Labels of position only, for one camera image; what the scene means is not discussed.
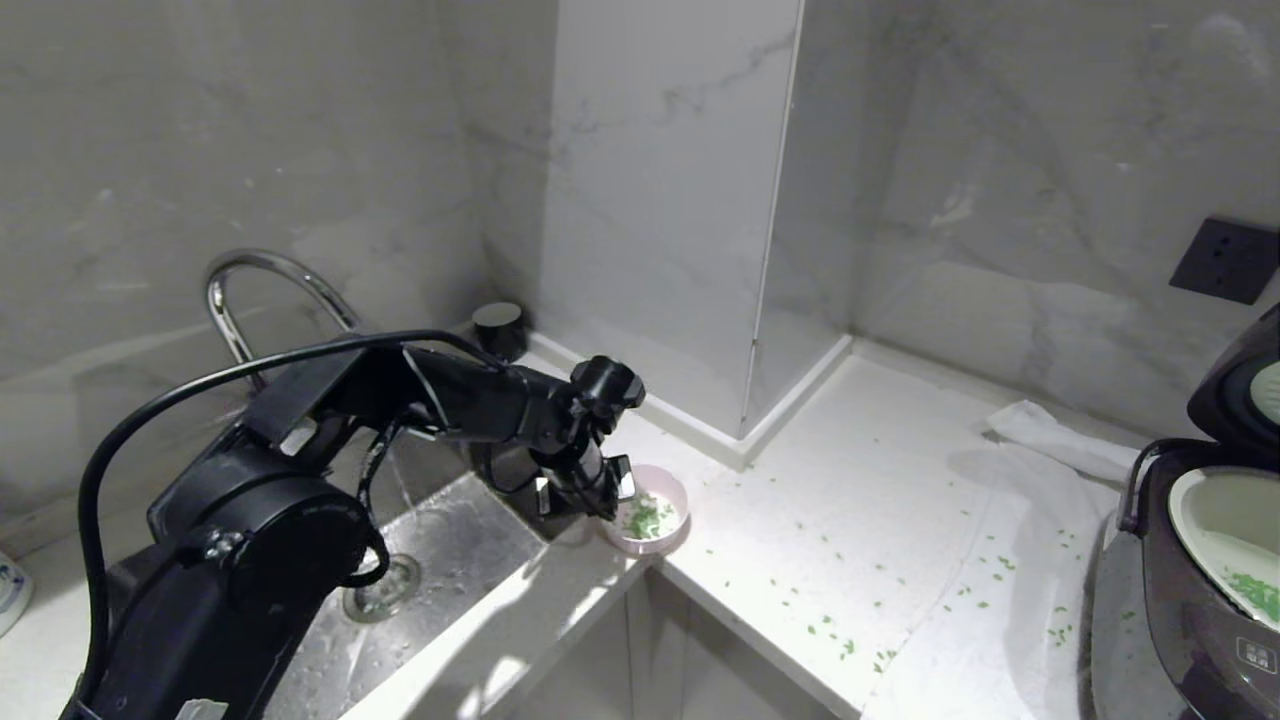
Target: cabinet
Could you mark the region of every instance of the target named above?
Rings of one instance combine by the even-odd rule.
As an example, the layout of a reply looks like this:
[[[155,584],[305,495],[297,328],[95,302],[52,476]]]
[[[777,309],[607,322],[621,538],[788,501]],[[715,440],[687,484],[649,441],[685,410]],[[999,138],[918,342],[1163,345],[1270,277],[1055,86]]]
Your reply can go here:
[[[833,720],[732,629],[650,570],[509,720]]]

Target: marble countertop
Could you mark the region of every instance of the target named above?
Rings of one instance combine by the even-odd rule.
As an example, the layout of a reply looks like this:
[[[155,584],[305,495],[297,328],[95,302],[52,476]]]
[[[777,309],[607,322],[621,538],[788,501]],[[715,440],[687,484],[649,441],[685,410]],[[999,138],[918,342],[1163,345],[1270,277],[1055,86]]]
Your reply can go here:
[[[607,450],[685,482],[684,543],[637,561],[579,523],[344,720],[502,716],[650,566],[842,717],[1078,717],[1083,580],[1119,492],[986,437],[1019,398],[859,342],[742,473],[628,415]],[[108,529],[109,552],[142,532]],[[56,716],[87,635],[78,547],[22,564],[40,594],[0,638],[0,697]]]

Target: black wall socket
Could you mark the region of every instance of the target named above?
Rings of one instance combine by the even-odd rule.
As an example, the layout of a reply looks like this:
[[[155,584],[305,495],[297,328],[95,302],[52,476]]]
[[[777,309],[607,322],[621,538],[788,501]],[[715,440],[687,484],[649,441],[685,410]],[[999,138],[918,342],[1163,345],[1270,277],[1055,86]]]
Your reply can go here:
[[[1280,263],[1280,233],[1210,218],[1169,284],[1253,305]]]

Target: sink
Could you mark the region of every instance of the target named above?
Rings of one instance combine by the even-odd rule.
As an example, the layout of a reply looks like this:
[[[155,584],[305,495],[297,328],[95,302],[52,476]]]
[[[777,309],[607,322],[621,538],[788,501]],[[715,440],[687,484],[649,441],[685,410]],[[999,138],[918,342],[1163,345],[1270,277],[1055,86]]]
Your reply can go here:
[[[348,475],[343,466],[358,461],[357,454],[344,455],[334,464],[335,477]],[[379,514],[392,569],[370,588],[338,589],[325,600],[268,705],[268,720],[337,719],[570,524],[539,521],[530,489],[502,496],[470,471],[408,505],[415,483],[403,475],[412,474],[406,465],[422,466],[419,460],[406,461],[397,445],[385,464],[390,468],[374,480],[375,488],[387,486],[381,505],[394,506],[397,495],[403,498],[399,514],[385,521],[385,512]],[[534,468],[527,454],[515,448],[500,452],[493,465],[500,487],[515,487],[500,482],[503,475],[529,477]],[[375,512],[379,505],[375,492]]]

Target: faucet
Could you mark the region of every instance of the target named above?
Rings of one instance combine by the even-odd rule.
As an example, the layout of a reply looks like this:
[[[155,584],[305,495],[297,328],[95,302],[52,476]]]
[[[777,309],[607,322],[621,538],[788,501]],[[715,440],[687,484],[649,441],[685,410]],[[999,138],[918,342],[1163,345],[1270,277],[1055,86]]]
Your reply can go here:
[[[209,264],[205,302],[209,306],[209,316],[212,318],[214,327],[227,341],[227,347],[230,348],[232,357],[238,364],[253,359],[253,351],[250,350],[244,334],[241,333],[236,318],[232,316],[230,307],[227,306],[227,278],[241,268],[260,268],[292,281],[324,307],[343,332],[352,332],[361,324],[360,316],[338,295],[338,291],[306,265],[266,250],[232,250],[219,255]],[[255,393],[266,387],[266,380],[259,373],[250,375],[248,380],[253,386]]]

